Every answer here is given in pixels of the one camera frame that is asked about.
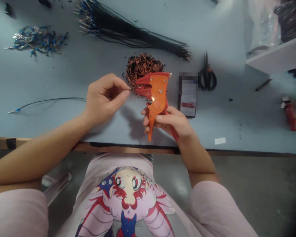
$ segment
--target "floor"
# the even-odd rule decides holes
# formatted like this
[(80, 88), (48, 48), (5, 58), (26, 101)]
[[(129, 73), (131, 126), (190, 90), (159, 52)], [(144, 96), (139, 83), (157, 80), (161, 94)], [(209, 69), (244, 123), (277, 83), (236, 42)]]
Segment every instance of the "floor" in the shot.
[[(4, 154), (6, 151), (0, 150), (0, 157)], [(71, 152), (64, 159), (62, 165), (73, 178), (49, 207), (49, 236), (70, 215), (93, 156), (88, 152)], [(296, 230), (296, 158), (215, 156), (213, 161), (221, 184), (230, 191), (259, 237), (292, 236)], [(180, 156), (155, 155), (154, 176), (186, 210), (191, 186)]]

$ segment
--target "workbench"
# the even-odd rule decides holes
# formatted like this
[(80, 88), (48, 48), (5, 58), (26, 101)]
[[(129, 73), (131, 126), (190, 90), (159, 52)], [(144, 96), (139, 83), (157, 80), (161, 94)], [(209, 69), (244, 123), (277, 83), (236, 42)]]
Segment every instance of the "workbench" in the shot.
[[(287, 73), (271, 75), (273, 81), (261, 91), (255, 88), (269, 76), (246, 66), (250, 19), (241, 0), (215, 5), (210, 0), (113, 1), (102, 0), (130, 21), (150, 31), (185, 42), (193, 58), (184, 61), (154, 49), (132, 49), (80, 35), (75, 3), (50, 0), (52, 9), (38, 1), (11, 1), (14, 17), (4, 13), (0, 1), (0, 137), (34, 138), (78, 116), (82, 100), (59, 100), (35, 104), (21, 113), (7, 114), (25, 104), (59, 97), (86, 97), (90, 83), (105, 74), (122, 78), (130, 56), (152, 54), (172, 73), (168, 83), (169, 105), (178, 107), (179, 73), (199, 72), (205, 52), (216, 74), (214, 91), (197, 93), (196, 117), (190, 124), (206, 149), (296, 153), (296, 132), (291, 132), (281, 109), (281, 97), (296, 102), (296, 79)], [(30, 51), (3, 50), (13, 45), (13, 35), (24, 26), (51, 25), (56, 33), (68, 33), (64, 56), (50, 57)], [(176, 146), (163, 131), (154, 129), (152, 142), (144, 134), (141, 110), (145, 99), (130, 95), (110, 122), (92, 129), (83, 141), (123, 145)], [(217, 138), (226, 143), (215, 145)]]

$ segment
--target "smartphone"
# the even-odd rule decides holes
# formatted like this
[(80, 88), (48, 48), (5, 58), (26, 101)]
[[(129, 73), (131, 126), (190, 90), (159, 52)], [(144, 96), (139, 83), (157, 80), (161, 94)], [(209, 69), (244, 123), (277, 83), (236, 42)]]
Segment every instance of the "smartphone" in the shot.
[(197, 84), (198, 77), (193, 73), (179, 74), (179, 111), (186, 117), (195, 118)]

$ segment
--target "pile of copper wire scraps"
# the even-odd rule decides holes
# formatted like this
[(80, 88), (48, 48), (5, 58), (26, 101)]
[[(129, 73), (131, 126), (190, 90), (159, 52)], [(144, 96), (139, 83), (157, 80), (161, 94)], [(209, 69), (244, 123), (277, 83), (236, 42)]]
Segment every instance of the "pile of copper wire scraps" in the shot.
[(154, 59), (150, 54), (143, 54), (137, 57), (131, 56), (128, 59), (128, 65), (126, 68), (126, 80), (127, 83), (133, 88), (138, 89), (140, 87), (149, 87), (149, 85), (136, 85), (137, 79), (146, 76), (152, 72), (163, 72), (165, 64)]

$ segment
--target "scissors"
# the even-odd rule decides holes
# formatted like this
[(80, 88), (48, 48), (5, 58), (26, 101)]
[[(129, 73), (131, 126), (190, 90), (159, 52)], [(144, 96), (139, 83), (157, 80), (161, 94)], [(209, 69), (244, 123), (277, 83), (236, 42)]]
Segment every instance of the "scissors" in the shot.
[(210, 68), (210, 64), (208, 63), (208, 55), (206, 51), (206, 61), (205, 67), (198, 73), (198, 83), (199, 87), (203, 91), (213, 91), (217, 86), (217, 78), (213, 70)]

